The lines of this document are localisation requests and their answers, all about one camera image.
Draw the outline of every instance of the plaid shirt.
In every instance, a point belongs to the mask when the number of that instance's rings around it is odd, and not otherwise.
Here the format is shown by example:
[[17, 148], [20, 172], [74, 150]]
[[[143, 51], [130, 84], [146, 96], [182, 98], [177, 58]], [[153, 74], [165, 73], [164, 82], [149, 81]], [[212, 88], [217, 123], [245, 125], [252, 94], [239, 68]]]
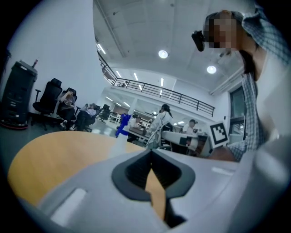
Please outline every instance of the plaid shirt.
[[[255, 4], [255, 14], [246, 14], [242, 27], [249, 33], [254, 41], [267, 52], [276, 56], [284, 65], [289, 65], [291, 52], [281, 33], [268, 21], [263, 9]], [[247, 151], [258, 149], [264, 142], [264, 134], [256, 109], [256, 83], [253, 74], [246, 74], [242, 81], [246, 103], [246, 129], [248, 137], [242, 142], [227, 146], [237, 161]]]

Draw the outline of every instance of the railing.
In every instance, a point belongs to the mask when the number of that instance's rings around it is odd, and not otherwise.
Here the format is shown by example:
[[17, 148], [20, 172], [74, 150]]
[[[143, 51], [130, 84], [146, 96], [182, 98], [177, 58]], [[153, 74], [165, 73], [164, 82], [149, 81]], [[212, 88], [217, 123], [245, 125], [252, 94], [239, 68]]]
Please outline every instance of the railing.
[[206, 104], [202, 101], [194, 99], [190, 96], [183, 95], [176, 91], [162, 88], [161, 86], [155, 86], [144, 82], [133, 81], [123, 78], [116, 78], [112, 83], [113, 86], [119, 86], [129, 90], [142, 92], [151, 96], [156, 96], [161, 99], [167, 99], [169, 101], [186, 105], [195, 108], [196, 111], [202, 111], [213, 117], [214, 107]]
[[115, 73], [113, 72], [113, 70], [111, 70], [111, 68], [109, 67], [107, 62], [103, 59], [103, 57], [101, 56], [101, 54], [99, 52], [98, 52], [98, 55], [99, 55], [100, 65], [101, 65], [101, 68], [102, 68], [103, 77], [110, 84], [112, 84], [117, 77], [116, 77]]

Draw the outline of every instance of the wooden table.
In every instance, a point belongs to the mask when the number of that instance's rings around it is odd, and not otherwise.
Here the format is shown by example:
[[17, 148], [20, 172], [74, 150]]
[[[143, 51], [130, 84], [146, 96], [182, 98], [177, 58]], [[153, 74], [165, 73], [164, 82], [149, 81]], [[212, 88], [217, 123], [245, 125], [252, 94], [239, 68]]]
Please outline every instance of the wooden table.
[[[77, 131], [40, 136], [17, 153], [8, 171], [9, 184], [17, 196], [36, 206], [56, 185], [88, 165], [106, 160], [115, 140], [106, 135]], [[129, 142], [126, 145], [126, 152], [143, 150]], [[153, 171], [148, 176], [146, 190], [151, 194], [153, 208], [163, 219], [165, 191]]]

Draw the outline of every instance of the floor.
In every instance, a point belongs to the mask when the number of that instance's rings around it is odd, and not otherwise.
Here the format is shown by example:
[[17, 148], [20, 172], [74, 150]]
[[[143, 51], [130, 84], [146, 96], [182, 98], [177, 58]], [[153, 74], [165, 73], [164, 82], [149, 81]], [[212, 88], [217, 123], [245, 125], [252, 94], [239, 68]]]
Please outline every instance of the floor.
[[[111, 128], [98, 120], [90, 127], [92, 133], [115, 137], [116, 129]], [[48, 125], [47, 131], [45, 131], [41, 124], [35, 124], [34, 126], [29, 125], [28, 129], [22, 131], [0, 127], [0, 159], [5, 175], [8, 173], [13, 158], [23, 146], [39, 136], [57, 131], [60, 131], [58, 126], [51, 127]]]

